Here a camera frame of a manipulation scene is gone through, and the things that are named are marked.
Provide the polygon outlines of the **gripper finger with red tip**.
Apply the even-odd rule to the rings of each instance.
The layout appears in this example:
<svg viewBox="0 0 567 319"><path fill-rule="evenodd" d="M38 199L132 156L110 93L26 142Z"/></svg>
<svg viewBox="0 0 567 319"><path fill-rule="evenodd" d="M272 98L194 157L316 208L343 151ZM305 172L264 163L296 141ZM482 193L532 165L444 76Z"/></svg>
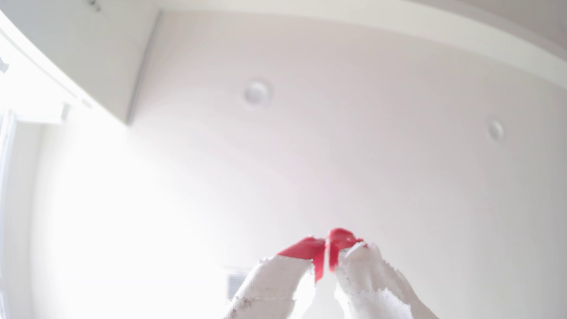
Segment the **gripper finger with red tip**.
<svg viewBox="0 0 567 319"><path fill-rule="evenodd" d="M224 318L302 318L324 273L326 240L305 237L254 266Z"/></svg>
<svg viewBox="0 0 567 319"><path fill-rule="evenodd" d="M344 318L437 318L377 245L335 228L328 235L328 251Z"/></svg>

